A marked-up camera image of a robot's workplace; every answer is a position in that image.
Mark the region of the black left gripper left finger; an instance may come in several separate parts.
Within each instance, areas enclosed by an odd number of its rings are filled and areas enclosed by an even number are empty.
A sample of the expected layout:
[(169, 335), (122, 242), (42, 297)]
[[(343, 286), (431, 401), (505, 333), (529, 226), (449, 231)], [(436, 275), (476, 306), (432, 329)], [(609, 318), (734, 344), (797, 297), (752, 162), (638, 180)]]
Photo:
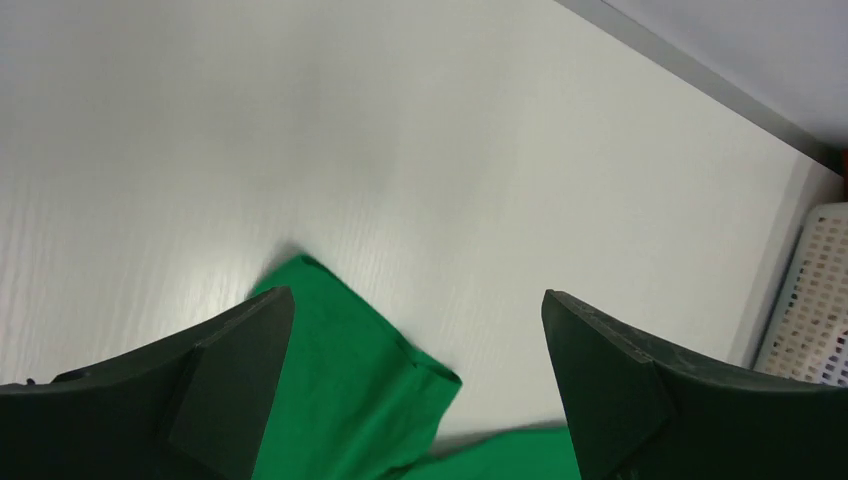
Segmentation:
[(294, 321), (277, 287), (125, 354), (1, 388), (5, 479), (248, 479)]

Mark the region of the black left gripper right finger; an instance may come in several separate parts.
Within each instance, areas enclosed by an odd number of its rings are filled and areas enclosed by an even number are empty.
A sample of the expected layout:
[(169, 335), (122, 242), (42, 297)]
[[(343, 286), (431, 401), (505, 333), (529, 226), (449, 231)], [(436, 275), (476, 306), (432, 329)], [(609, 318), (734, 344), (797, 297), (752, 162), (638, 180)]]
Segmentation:
[(843, 479), (847, 392), (715, 360), (562, 291), (541, 318), (585, 479)]

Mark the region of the green t-shirt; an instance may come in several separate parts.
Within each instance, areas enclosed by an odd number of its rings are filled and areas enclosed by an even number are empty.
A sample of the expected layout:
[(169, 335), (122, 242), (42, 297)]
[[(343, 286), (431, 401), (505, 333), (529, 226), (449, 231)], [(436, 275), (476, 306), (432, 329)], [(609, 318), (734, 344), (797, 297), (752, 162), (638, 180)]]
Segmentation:
[(292, 291), (295, 315), (257, 479), (576, 479), (564, 426), (497, 434), (433, 456), (461, 389), (329, 269), (307, 255), (272, 270), (257, 293)]

